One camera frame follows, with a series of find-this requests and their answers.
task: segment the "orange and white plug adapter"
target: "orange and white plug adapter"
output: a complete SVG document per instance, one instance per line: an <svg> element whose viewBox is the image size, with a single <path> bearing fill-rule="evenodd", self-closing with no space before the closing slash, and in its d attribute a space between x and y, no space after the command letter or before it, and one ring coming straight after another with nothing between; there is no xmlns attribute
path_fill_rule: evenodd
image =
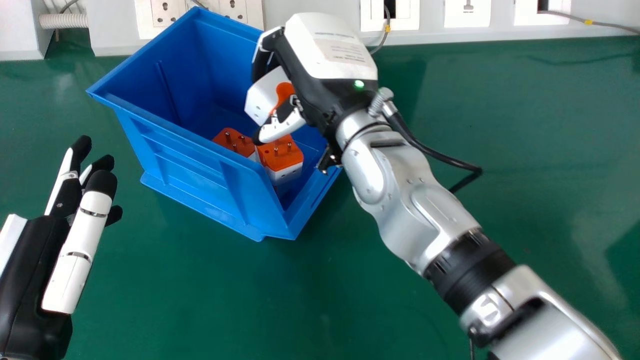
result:
<svg viewBox="0 0 640 360"><path fill-rule="evenodd" d="M224 146L227 149L237 152L238 154L249 158L255 162L258 162L258 153L255 150L255 145L251 141L250 136L242 135L231 127L225 127L212 139L214 143Z"/></svg>
<svg viewBox="0 0 640 360"><path fill-rule="evenodd" d="M273 186L297 179L302 173L305 157L291 135L258 146L258 155Z"/></svg>

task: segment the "robotic arm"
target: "robotic arm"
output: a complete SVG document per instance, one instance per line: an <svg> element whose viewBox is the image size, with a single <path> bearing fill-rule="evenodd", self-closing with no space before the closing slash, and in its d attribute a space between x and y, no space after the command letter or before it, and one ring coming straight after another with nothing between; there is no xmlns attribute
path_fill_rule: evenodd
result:
<svg viewBox="0 0 640 360"><path fill-rule="evenodd" d="M58 360L71 339L71 314L105 226L122 217L111 206L117 179L106 155L80 173L91 151L80 137L65 154L43 216L15 214L0 231L0 357Z"/></svg>
<svg viewBox="0 0 640 360"><path fill-rule="evenodd" d="M475 346L491 346L490 359L620 359L596 326L509 258L437 182L393 94L378 88L373 59L340 19L299 13L265 32L252 76L245 111L264 122L254 140L275 140L302 120L316 127L328 142L318 169L344 167L385 245L433 285ZM273 84L286 81L296 95L289 110L268 100ZM258 103L275 109L258 113Z"/></svg>

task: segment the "blue plastic crate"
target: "blue plastic crate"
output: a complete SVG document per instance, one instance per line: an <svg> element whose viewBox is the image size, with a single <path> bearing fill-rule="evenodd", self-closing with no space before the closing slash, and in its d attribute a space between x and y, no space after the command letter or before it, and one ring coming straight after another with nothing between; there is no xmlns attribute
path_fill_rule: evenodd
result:
<svg viewBox="0 0 640 360"><path fill-rule="evenodd" d="M260 31L194 8L87 92L113 108L150 188L255 240L294 240L339 174L315 169L326 141L293 134L300 178L274 191L262 165L211 139L224 127L251 135L244 114Z"/></svg>

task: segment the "white corrugated hose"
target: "white corrugated hose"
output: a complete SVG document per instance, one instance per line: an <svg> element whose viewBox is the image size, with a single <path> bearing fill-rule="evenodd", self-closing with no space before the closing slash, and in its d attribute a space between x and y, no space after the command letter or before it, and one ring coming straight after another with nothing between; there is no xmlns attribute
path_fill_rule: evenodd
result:
<svg viewBox="0 0 640 360"><path fill-rule="evenodd" d="M40 15L43 29L89 28L89 20L84 13L47 13Z"/></svg>

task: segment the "green tabletop surface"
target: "green tabletop surface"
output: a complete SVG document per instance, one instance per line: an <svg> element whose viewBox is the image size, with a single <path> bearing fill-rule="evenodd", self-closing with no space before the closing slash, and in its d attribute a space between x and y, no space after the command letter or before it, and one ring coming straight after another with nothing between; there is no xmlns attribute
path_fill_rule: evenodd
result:
<svg viewBox="0 0 640 360"><path fill-rule="evenodd" d="M486 233L640 358L640 38L386 47L380 83L427 145L484 167L458 193ZM0 217L37 217L66 148L110 153L104 232L66 359L468 359L455 314L380 240L342 174L296 241L255 243L142 184L84 92L123 60L62 31L0 63ZM466 173L431 162L447 186Z"/></svg>

